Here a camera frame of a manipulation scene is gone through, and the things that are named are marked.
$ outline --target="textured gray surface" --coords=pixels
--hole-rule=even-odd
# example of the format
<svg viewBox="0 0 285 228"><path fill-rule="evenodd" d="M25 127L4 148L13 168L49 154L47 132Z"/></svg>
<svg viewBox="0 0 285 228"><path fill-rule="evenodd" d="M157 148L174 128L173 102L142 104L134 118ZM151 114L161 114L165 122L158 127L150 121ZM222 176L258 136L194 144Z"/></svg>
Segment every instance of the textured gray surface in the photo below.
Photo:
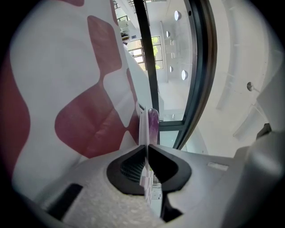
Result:
<svg viewBox="0 0 285 228"><path fill-rule="evenodd" d="M42 208L52 204L71 183L77 183L84 188L63 219L72 227L152 228L162 225L164 222L155 216L143 196L122 194L108 181L108 164L129 151L116 151L83 162L47 189L42 196Z"/></svg>

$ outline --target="round ceiling light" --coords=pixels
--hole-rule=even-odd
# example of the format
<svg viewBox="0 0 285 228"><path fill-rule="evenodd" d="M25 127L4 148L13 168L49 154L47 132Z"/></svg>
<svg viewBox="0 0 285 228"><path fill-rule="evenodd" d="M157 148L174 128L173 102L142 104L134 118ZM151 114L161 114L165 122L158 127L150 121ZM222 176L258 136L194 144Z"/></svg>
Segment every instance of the round ceiling light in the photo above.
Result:
<svg viewBox="0 0 285 228"><path fill-rule="evenodd" d="M175 20L179 20L179 19L181 18L181 13L176 10L176 11L174 12L174 18L175 18Z"/></svg>
<svg viewBox="0 0 285 228"><path fill-rule="evenodd" d="M257 91L257 92L259 92L260 93L260 91L259 90L257 90L255 87L254 87L254 85L253 85L253 83L250 81L247 85L246 85L246 88L248 88L248 90L249 91Z"/></svg>
<svg viewBox="0 0 285 228"><path fill-rule="evenodd" d="M182 80L186 80L186 79L188 78L188 73L187 73L187 71L182 70L181 77L182 77Z"/></svg>

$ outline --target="green tree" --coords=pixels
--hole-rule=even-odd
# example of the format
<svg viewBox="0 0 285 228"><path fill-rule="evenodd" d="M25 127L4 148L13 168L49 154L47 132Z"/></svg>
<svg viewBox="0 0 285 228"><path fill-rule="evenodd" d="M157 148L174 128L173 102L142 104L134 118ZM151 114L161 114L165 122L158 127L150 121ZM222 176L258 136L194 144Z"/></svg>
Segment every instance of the green tree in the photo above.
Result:
<svg viewBox="0 0 285 228"><path fill-rule="evenodd" d="M157 37L152 37L151 41L152 41L152 45L155 45L159 41L159 39Z"/></svg>
<svg viewBox="0 0 285 228"><path fill-rule="evenodd" d="M153 55L155 56L159 52L159 50L157 49L156 46L152 46L152 47L153 47Z"/></svg>

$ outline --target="purple object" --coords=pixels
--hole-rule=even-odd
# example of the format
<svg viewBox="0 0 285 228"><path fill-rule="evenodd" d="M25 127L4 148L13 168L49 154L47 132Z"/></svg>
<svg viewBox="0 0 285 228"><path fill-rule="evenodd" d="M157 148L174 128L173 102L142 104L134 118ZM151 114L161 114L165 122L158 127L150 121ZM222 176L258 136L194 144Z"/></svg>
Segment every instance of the purple object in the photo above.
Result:
<svg viewBox="0 0 285 228"><path fill-rule="evenodd" d="M159 132L159 113L156 109L149 109L147 113L150 144L156 145Z"/></svg>

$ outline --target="glass window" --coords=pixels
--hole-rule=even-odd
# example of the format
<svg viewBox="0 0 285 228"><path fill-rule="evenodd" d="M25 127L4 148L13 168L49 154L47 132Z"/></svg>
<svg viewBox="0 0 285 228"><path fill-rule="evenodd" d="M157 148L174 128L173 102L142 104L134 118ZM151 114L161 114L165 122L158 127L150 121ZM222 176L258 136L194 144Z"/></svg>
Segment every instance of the glass window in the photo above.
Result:
<svg viewBox="0 0 285 228"><path fill-rule="evenodd" d="M163 69L163 57L162 57L162 49L160 37L152 37L151 38L153 44L153 52L155 56L155 68ZM134 59L139 63L139 66L142 70L147 70L145 61L144 61L144 50L142 45L142 40L131 41L127 44L130 54L134 57Z"/></svg>
<svg viewBox="0 0 285 228"><path fill-rule="evenodd" d="M127 44L129 50L137 49L142 47L141 40L131 41Z"/></svg>
<svg viewBox="0 0 285 228"><path fill-rule="evenodd" d="M153 45L153 54L155 55L155 60L162 60L162 50L161 45Z"/></svg>
<svg viewBox="0 0 285 228"><path fill-rule="evenodd" d="M140 49L135 49L135 50L130 51L130 54L132 56L138 56L138 55L142 55L143 53L142 53L142 49L140 48Z"/></svg>
<svg viewBox="0 0 285 228"><path fill-rule="evenodd" d="M160 43L160 37L152 37L151 38L152 45L159 45Z"/></svg>
<svg viewBox="0 0 285 228"><path fill-rule="evenodd" d="M163 62L162 61L155 61L155 68L156 69L163 69Z"/></svg>
<svg viewBox="0 0 285 228"><path fill-rule="evenodd" d="M142 56L135 57L134 59L137 61L137 63L144 62Z"/></svg>
<svg viewBox="0 0 285 228"><path fill-rule="evenodd" d="M172 148L179 131L161 131L160 145Z"/></svg>
<svg viewBox="0 0 285 228"><path fill-rule="evenodd" d="M117 20L118 20L118 22L123 21L123 20L128 21L129 18L128 18L128 16L122 16L122 17L118 18Z"/></svg>

